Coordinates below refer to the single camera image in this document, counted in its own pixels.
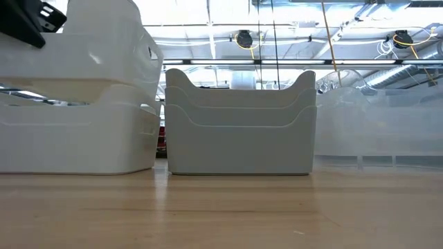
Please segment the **red object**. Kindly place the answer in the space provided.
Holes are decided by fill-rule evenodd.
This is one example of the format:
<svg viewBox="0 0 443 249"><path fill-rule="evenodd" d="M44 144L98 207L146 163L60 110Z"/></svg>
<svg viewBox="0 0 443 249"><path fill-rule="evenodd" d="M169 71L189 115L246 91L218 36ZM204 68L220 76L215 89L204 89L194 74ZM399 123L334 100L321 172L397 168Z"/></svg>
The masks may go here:
<svg viewBox="0 0 443 249"><path fill-rule="evenodd" d="M160 126L158 142L157 142L157 149L156 149L156 157L157 158L165 158L166 156L167 156L167 143L166 143L166 136L165 136L165 127Z"/></svg>

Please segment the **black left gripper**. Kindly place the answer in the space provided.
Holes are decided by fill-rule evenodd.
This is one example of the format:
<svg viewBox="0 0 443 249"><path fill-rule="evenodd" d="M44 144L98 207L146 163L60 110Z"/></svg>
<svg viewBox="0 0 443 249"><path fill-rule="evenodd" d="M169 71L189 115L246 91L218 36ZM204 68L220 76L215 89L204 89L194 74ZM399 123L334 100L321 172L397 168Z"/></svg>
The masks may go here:
<svg viewBox="0 0 443 249"><path fill-rule="evenodd" d="M67 17L57 8L40 0L0 0L0 33L42 48L41 33L56 33Z"/></svg>

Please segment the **grey plastic basket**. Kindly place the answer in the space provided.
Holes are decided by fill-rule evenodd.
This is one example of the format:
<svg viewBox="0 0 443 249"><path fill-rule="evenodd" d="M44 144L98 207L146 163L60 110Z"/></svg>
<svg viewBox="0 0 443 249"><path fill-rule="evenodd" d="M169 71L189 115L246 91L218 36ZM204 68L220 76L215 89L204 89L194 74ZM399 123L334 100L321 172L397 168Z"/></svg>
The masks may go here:
<svg viewBox="0 0 443 249"><path fill-rule="evenodd" d="M172 89L170 93L173 100L168 105L179 107L190 121L204 126L281 127L293 122L307 107L316 106L313 89L303 91L295 102L280 108L201 107L191 103L178 89Z"/></svg>
<svg viewBox="0 0 443 249"><path fill-rule="evenodd" d="M315 88L316 74L304 71L297 80L283 90L236 90L203 89L196 87L181 70L173 68L166 72L166 102L172 103L170 91L178 89L185 93L191 103L201 107L264 107L280 108L295 102L307 89Z"/></svg>
<svg viewBox="0 0 443 249"><path fill-rule="evenodd" d="M284 126L196 124L174 104L165 114L173 174L307 175L313 169L316 107L305 107Z"/></svg>

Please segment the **silver ventilation duct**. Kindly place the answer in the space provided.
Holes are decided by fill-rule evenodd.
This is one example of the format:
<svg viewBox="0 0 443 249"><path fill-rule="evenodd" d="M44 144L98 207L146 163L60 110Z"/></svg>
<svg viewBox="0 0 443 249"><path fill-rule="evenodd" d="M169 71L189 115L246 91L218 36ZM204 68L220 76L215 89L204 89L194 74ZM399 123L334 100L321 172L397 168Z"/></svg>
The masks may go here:
<svg viewBox="0 0 443 249"><path fill-rule="evenodd" d="M443 50L434 50L424 54L417 54L420 59L443 59ZM414 64L406 64L387 71L377 71L364 78L366 85L360 90L363 93L372 95L372 91L382 89L397 81L404 80L407 77L417 74L418 67Z"/></svg>

